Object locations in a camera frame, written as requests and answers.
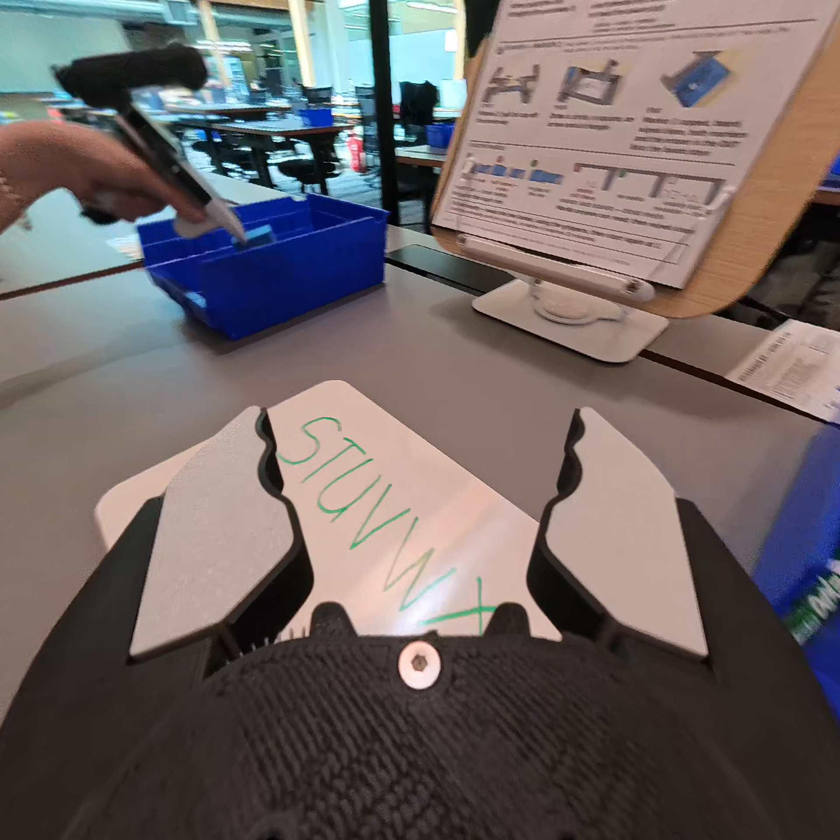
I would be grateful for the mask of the black pillar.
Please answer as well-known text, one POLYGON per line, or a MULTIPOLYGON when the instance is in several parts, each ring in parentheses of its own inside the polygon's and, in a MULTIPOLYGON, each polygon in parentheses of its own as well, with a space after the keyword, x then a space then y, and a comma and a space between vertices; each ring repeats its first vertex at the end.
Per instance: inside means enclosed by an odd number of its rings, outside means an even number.
POLYGON ((374 111, 380 151, 381 200, 389 224, 399 227, 400 199, 393 137, 393 97, 388 3, 370 1, 371 54, 374 73, 374 111))

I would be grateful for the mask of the person's left hand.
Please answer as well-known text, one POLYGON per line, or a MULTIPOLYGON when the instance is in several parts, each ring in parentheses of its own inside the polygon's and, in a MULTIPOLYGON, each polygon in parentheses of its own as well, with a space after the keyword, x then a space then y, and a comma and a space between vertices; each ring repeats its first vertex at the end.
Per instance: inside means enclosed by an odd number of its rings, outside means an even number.
POLYGON ((107 197, 105 212, 133 222, 173 207, 190 222, 200 205, 113 137, 69 122, 23 121, 1 129, 1 230, 44 195, 65 189, 84 206, 107 197))

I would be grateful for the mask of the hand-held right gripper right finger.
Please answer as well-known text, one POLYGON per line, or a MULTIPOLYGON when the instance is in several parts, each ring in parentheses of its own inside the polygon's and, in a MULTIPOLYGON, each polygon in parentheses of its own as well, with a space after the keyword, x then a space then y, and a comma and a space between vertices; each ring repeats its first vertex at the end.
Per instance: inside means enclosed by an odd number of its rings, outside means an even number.
POLYGON ((690 659, 708 655, 676 492, 590 407, 573 414, 528 591, 562 634, 628 634, 690 659))

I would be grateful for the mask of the wooden work table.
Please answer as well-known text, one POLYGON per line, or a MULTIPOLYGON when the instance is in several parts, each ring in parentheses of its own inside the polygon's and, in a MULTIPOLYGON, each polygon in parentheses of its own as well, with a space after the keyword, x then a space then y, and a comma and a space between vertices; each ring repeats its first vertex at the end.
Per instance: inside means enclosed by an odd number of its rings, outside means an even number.
POLYGON ((339 136, 353 129, 350 122, 333 118, 333 126, 304 128, 298 115, 269 118, 274 107, 173 106, 165 107, 162 122, 183 135, 191 130, 202 137, 194 146, 205 154, 218 175, 237 171, 269 189, 276 187, 272 167, 289 158, 312 158, 336 153, 339 136))

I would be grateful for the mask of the printed instruction sheet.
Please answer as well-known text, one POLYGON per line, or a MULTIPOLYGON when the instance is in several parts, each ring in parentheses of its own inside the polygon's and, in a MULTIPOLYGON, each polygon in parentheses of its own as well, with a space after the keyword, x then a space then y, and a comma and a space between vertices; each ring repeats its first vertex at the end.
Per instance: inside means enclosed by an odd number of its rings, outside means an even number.
POLYGON ((434 223, 680 289, 829 1, 500 2, 434 223))

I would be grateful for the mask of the blue plastic bin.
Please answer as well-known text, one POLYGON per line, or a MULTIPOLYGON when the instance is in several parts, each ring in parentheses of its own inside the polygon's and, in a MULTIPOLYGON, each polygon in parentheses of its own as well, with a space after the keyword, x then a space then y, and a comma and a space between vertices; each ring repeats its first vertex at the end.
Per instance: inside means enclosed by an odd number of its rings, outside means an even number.
POLYGON ((838 669, 839 431, 809 444, 752 578, 813 662, 838 669))
POLYGON ((320 194, 234 205, 276 243, 236 250, 228 231, 178 237, 172 219, 137 227, 152 282, 184 313, 241 340, 382 284, 389 214, 320 194))

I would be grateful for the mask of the loose printed paper sheet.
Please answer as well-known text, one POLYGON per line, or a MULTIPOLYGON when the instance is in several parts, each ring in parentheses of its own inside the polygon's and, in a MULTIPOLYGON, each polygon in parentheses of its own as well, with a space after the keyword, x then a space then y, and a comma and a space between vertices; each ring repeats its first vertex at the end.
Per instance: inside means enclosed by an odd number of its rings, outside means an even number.
POLYGON ((752 349, 728 381, 829 424, 839 424, 839 332, 787 320, 752 349))

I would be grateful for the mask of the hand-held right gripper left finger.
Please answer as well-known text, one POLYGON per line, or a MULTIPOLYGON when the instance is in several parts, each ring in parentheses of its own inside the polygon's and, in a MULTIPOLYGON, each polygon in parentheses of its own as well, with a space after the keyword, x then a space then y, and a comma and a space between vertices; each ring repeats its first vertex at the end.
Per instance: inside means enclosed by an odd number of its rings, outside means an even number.
POLYGON ((274 643, 312 592, 265 408, 244 410, 162 495, 131 659, 210 640, 226 659, 274 643))

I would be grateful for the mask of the small white whiteboard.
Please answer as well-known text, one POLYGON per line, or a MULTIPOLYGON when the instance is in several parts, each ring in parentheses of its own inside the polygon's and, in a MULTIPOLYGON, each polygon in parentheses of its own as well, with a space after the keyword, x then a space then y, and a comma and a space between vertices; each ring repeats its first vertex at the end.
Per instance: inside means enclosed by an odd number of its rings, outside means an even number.
MULTIPOLYGON (((267 412, 311 560, 311 593, 277 641, 308 635, 327 602, 358 634, 399 637, 479 636, 500 604, 516 603, 532 636, 560 638, 526 584, 539 530, 526 513, 346 382, 267 412)), ((107 548, 208 440, 100 499, 107 548)))

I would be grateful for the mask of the instruction sheet on stand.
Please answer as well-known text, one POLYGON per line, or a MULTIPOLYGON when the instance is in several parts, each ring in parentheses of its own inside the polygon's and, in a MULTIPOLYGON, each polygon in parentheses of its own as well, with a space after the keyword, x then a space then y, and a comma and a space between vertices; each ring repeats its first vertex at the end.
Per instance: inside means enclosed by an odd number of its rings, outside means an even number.
MULTIPOLYGON (((434 216, 488 38, 471 66, 474 75, 465 112, 437 188, 434 216)), ((670 320, 726 308, 755 284, 819 187, 837 143, 838 21, 684 287, 664 287, 493 240, 465 237, 437 226, 434 218, 433 232, 448 252, 512 276, 473 300, 479 314, 594 360, 622 364, 656 340, 670 320)))

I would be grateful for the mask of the black mesh office chair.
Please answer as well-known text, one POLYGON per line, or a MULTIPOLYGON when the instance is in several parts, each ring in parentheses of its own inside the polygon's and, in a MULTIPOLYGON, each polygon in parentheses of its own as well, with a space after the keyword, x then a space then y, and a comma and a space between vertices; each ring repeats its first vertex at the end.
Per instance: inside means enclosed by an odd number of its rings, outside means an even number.
POLYGON ((334 154, 313 156, 309 159, 289 158, 279 161, 276 168, 285 177, 295 179, 300 184, 302 193, 305 193, 310 186, 317 186, 320 193, 325 196, 329 195, 327 181, 342 173, 341 161, 334 154))

